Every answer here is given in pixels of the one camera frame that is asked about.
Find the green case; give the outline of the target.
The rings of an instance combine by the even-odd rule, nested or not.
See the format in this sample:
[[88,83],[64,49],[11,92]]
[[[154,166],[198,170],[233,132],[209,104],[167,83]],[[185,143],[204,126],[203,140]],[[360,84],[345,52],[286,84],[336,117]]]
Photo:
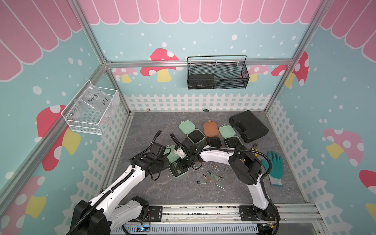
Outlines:
[[180,156],[175,153],[175,146],[167,146],[164,154],[167,154],[169,170],[173,177],[179,178],[189,172],[189,169],[179,162]]
[[205,139],[204,133],[200,129],[197,129],[190,120],[181,121],[178,127],[195,145],[200,144]]
[[230,125],[222,125],[218,129],[228,148],[236,148],[242,145],[240,138],[236,135],[234,128]]

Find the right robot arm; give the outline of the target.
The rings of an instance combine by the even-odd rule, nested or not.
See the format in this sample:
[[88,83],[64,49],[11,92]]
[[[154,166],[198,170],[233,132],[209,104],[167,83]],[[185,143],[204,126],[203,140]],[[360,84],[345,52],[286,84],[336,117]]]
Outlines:
[[198,161],[229,165],[236,177],[247,185],[256,218],[280,221],[278,209],[267,195],[264,187],[263,180],[272,170],[272,162],[265,154],[247,149],[243,145],[238,145],[235,148],[205,146],[199,150],[189,140],[187,143],[182,143],[175,137],[172,139],[177,148],[183,151],[183,161],[188,162],[189,166],[193,166]]

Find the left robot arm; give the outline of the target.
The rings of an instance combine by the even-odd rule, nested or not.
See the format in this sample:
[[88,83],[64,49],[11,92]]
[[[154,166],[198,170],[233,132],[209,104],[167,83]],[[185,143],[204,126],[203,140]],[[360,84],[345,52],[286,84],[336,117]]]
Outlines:
[[119,203],[147,176],[169,167],[166,146],[152,143],[130,159],[130,166],[107,189],[90,201],[80,201],[73,210],[69,235],[109,235],[126,222],[147,217],[148,202],[135,197],[125,206]]

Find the green nail clipper low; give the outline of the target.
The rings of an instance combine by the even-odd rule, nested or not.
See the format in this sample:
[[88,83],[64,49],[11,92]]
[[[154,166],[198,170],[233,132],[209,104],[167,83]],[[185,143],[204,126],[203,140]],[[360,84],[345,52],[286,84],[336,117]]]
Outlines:
[[220,185],[219,183],[214,183],[214,185],[216,185],[217,187],[219,187],[221,189],[225,189],[224,186]]

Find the brown case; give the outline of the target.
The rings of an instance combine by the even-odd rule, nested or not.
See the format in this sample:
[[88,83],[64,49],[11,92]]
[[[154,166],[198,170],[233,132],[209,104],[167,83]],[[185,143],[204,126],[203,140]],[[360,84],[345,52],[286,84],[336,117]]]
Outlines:
[[218,124],[215,121],[208,121],[203,124],[204,134],[206,136],[206,145],[211,147],[222,147],[222,142],[220,137],[218,136]]

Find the black plastic tool case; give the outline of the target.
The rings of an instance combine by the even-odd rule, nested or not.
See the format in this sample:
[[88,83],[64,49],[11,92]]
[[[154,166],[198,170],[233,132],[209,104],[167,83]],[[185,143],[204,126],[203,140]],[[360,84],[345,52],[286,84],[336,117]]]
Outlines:
[[240,133],[245,143],[264,137],[269,132],[269,129],[249,110],[231,116],[229,123]]

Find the black box in basket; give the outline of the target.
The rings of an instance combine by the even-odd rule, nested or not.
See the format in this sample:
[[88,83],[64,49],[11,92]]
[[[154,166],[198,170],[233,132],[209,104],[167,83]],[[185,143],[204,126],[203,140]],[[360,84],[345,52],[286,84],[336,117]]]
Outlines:
[[187,82],[189,90],[214,89],[215,87],[213,74],[190,74]]

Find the green work glove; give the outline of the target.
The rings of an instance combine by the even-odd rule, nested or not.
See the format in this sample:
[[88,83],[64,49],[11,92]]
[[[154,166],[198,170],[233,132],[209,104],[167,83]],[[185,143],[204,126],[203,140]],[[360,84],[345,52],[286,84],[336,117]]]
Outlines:
[[282,177],[284,176],[284,163],[282,156],[274,151],[269,151],[267,157],[271,160],[272,170],[269,173],[269,180],[272,186],[283,187]]

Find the yellow handled pliers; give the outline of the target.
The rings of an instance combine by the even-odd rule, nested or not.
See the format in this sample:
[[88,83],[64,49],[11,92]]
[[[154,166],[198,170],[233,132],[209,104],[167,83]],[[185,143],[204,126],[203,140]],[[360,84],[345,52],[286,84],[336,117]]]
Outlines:
[[251,149],[253,151],[258,151],[258,143],[254,143]]

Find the front aluminium rail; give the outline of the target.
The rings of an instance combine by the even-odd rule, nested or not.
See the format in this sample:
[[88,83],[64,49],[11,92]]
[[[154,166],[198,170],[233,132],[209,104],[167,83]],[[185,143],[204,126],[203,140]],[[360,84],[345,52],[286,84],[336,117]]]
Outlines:
[[[280,223],[320,223],[323,218],[314,204],[276,204]],[[178,223],[274,223],[276,216],[258,217],[251,205],[238,204],[164,204],[149,206],[150,221]]]

